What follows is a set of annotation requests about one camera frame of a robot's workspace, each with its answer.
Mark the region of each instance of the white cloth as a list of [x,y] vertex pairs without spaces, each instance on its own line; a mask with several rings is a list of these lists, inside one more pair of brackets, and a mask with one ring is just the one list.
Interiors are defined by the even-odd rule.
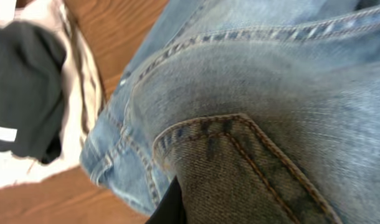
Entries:
[[[83,143],[104,103],[93,55],[62,0],[36,0],[17,10],[14,20],[31,22],[50,31],[67,52],[62,68],[65,100],[60,132],[62,154],[45,166],[34,159],[17,158],[11,152],[0,152],[0,188],[40,182],[77,167]],[[8,23],[0,20],[0,27]]]

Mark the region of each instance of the denim pocket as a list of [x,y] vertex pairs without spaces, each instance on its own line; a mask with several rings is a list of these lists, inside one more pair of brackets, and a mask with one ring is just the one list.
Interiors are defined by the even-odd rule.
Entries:
[[154,156],[177,175],[189,223],[341,223],[301,170],[244,114],[176,124],[157,137]]

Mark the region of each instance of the light blue denim fabric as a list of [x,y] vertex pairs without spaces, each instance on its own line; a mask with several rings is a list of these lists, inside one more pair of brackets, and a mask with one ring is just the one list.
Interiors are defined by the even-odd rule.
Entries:
[[[275,172],[267,167],[273,159],[250,157],[266,176],[257,192],[268,195],[263,185],[273,186],[280,197],[259,196],[266,209],[252,212],[268,217],[261,223],[272,217],[322,223],[324,216],[334,223],[380,223],[379,4],[171,1],[89,135],[84,169],[150,214],[174,175],[185,194],[197,197],[178,165],[188,162],[192,148],[206,149],[186,141],[209,135],[220,121],[238,121],[237,133],[250,124],[262,139],[255,141],[274,145],[282,156],[275,169],[289,170]],[[248,138],[239,136],[239,144],[258,151]],[[297,192],[290,177],[308,200],[286,197]],[[275,202],[284,212],[272,212]],[[312,202],[317,206],[308,209],[321,209],[315,220],[302,213]],[[202,213],[190,202],[187,208]]]

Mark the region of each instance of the pile of clothes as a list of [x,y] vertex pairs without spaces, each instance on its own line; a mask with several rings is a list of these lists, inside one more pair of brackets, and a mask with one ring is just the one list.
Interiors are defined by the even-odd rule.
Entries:
[[103,106],[92,53],[63,1],[0,19],[0,188],[79,165]]

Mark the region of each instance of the brown wood surface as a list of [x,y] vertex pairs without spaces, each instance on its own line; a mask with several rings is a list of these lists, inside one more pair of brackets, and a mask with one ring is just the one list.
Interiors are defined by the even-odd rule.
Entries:
[[[95,56],[106,95],[168,0],[66,0]],[[80,168],[0,190],[0,224],[137,224],[144,217]]]

